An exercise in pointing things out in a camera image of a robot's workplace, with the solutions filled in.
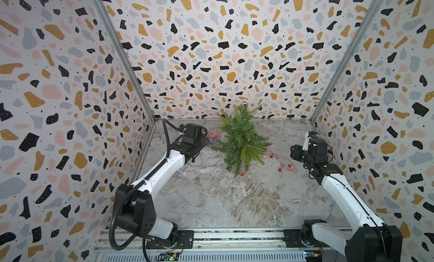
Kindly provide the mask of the small green christmas tree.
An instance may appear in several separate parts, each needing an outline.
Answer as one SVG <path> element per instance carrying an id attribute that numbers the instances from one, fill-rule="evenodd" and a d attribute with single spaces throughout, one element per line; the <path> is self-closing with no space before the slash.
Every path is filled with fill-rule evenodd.
<path id="1" fill-rule="evenodd" d="M 219 116 L 218 130 L 223 138 L 212 150 L 224 155 L 226 170 L 239 176 L 250 171 L 254 164 L 264 165 L 264 156 L 272 145 L 269 138 L 260 135 L 254 122 L 254 113 L 246 105 L 236 105 L 232 113 Z"/>

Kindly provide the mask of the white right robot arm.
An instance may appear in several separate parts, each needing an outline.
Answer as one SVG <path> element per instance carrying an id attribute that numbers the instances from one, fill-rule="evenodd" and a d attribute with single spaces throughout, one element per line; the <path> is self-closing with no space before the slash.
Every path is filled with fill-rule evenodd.
<path id="1" fill-rule="evenodd" d="M 342 170 L 328 156 L 328 143 L 317 132 L 305 134 L 303 145 L 290 148 L 290 157 L 307 169 L 334 199 L 350 224 L 351 233 L 330 226 L 326 221 L 305 220 L 301 241 L 305 246 L 321 242 L 345 256 L 349 262 L 399 262 L 403 235 L 399 228 L 387 225 L 350 186 Z"/>

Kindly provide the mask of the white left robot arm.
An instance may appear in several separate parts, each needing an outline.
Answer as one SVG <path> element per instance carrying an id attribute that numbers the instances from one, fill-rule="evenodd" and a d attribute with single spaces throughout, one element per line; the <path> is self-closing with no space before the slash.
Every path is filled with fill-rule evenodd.
<path id="1" fill-rule="evenodd" d="M 130 185 L 122 184 L 115 192 L 114 210 L 109 225 L 113 249 L 126 248 L 136 237 L 157 238 L 169 246 L 178 239 L 177 225 L 156 214 L 154 197 L 172 175 L 189 161 L 193 162 L 209 143 L 208 130 L 189 123 L 175 127 L 162 120 L 166 154 L 153 168 Z"/>

